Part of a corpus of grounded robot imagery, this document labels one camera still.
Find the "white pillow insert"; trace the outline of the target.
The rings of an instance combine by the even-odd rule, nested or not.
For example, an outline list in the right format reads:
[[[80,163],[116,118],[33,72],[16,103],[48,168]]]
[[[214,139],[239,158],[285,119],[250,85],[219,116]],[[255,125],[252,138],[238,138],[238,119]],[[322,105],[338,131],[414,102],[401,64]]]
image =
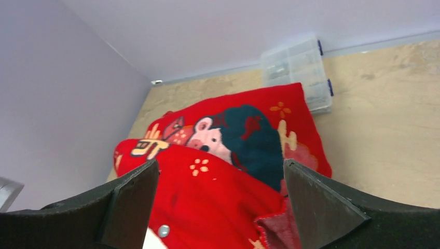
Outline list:
[[[148,228],[142,249],[168,249],[162,240],[153,232],[152,229]]]

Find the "red printed pillowcase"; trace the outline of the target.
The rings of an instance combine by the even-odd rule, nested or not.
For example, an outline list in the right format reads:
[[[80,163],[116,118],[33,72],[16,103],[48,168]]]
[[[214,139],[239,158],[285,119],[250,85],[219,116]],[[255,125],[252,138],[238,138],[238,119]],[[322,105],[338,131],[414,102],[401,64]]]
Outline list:
[[[300,248],[284,160],[332,174],[299,83],[168,112],[113,158],[119,177],[158,162],[149,230],[166,248]]]

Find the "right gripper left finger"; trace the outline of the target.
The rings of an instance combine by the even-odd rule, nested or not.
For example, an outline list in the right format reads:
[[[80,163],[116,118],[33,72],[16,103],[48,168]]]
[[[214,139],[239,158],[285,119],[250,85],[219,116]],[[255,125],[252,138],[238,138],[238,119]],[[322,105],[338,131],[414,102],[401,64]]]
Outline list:
[[[1,248],[142,248],[158,185],[153,160],[40,210],[1,214]]]

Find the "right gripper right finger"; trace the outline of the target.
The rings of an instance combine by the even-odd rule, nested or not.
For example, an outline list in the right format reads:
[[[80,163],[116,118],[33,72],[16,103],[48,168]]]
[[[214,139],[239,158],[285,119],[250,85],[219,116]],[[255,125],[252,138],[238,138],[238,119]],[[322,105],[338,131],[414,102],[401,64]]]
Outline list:
[[[362,192],[299,162],[283,164],[303,248],[439,248],[439,210]]]

